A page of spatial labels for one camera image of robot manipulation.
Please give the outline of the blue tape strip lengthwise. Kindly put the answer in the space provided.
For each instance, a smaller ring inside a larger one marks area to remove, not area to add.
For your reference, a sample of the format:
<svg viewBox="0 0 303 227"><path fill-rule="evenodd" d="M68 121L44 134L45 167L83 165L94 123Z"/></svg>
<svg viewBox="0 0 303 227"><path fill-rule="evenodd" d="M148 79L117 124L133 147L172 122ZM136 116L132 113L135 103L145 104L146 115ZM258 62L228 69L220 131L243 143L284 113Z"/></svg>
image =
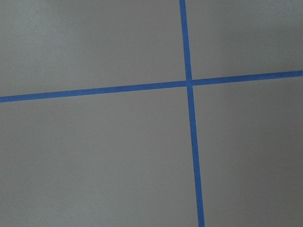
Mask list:
<svg viewBox="0 0 303 227"><path fill-rule="evenodd" d="M187 25L187 10L186 10L185 0L179 1L179 8L180 8L180 17L181 17L184 64L185 64L185 74L186 74L186 84L187 84L187 103L188 103L188 114L189 114L189 124L190 124L190 133L191 133L191 147L192 147L192 159L193 159L194 181L195 181L195 192L196 192L197 217L198 217L198 225L200 227L204 227L205 217L204 217L204 206L203 206L203 193L202 193L202 184L201 184L199 150L198 150L197 130L196 130L196 113L195 113L190 46L189 46L188 25Z"/></svg>

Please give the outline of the blue tape strip crosswise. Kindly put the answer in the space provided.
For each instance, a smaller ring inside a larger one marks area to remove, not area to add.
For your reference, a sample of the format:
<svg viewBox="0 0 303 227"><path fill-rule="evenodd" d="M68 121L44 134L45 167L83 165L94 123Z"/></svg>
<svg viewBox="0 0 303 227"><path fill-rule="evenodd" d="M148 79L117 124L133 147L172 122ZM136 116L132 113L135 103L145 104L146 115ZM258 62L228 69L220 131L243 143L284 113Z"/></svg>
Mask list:
<svg viewBox="0 0 303 227"><path fill-rule="evenodd" d="M204 85L214 85L214 84L223 84L223 83L257 81L257 80L284 79L284 78L301 77L302 75L303 72L299 70L299 71L275 72L275 73L265 73L265 74L255 74L255 75L194 79L192 80L192 82L186 82L184 80L184 81L160 82L160 83L127 85L127 86L116 86L116 87L101 87L101 88L90 88L90 89L80 89L80 90L56 91L56 92L46 92L46 93L2 96L0 98L0 102L8 103L8 102L18 102L18 101L27 101L27 100L177 88L177 87L186 87L187 85L204 86Z"/></svg>

